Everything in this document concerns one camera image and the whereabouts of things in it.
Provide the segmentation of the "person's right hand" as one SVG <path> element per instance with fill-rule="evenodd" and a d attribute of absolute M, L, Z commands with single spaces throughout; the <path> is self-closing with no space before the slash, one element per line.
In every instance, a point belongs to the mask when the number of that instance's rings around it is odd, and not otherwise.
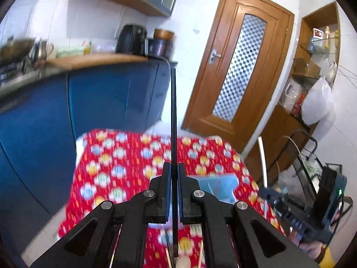
<path fill-rule="evenodd" d="M 324 256 L 324 249 L 321 242 L 312 241 L 303 243 L 299 240 L 298 236 L 299 234 L 293 230 L 289 235 L 289 240 L 291 240 L 291 242 L 293 242 L 293 244 L 298 246 L 301 250 L 305 251 L 305 253 L 308 254 L 311 259 L 317 260 L 321 255 Z"/>

